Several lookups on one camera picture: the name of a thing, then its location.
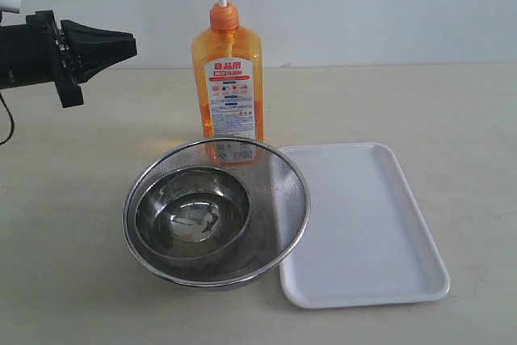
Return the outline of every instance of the orange bottle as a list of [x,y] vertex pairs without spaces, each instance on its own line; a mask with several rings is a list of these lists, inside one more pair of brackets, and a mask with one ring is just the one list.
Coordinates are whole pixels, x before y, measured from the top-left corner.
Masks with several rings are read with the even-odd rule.
[[210,28],[192,42],[192,62],[205,137],[263,141],[262,47],[239,25],[237,8],[219,0]]

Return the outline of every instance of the white plastic tray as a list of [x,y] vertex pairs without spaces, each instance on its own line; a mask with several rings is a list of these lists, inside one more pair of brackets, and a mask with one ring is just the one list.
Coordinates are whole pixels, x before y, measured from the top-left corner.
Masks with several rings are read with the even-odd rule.
[[303,238],[281,263],[306,309],[436,301],[450,279],[393,152],[377,143],[281,149],[309,185]]

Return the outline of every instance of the table surface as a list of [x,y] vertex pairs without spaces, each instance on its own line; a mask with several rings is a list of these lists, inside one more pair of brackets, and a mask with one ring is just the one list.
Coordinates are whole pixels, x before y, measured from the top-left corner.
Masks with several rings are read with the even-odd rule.
[[126,248],[133,180],[202,136],[190,69],[108,70],[66,110],[50,84],[4,91],[17,132],[0,147],[0,342],[515,343],[516,80],[517,65],[265,69],[266,142],[386,144],[452,280],[438,302],[310,311],[278,270],[197,292]]

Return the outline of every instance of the black cable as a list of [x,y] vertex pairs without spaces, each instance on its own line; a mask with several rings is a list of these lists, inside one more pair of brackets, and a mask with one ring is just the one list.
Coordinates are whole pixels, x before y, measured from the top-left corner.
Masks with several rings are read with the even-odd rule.
[[0,141],[0,145],[5,145],[15,133],[15,118],[13,117],[11,110],[6,104],[6,100],[3,99],[2,92],[0,92],[0,103],[2,103],[3,107],[6,109],[7,115],[9,115],[9,121],[11,122],[11,130],[9,131],[9,135],[7,135],[5,140]]

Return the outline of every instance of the mesh strainer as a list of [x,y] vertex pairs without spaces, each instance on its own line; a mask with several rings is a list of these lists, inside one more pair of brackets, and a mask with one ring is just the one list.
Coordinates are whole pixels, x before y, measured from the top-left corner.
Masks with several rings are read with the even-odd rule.
[[[247,190],[250,220],[245,236],[215,266],[170,265],[148,248],[137,231],[139,203],[156,182],[173,171],[213,166],[233,175]],[[248,284],[275,267],[299,242],[309,216],[309,191],[297,167],[280,151],[258,141],[214,137],[181,145],[162,155],[133,185],[124,208],[130,251],[165,280],[197,288]]]

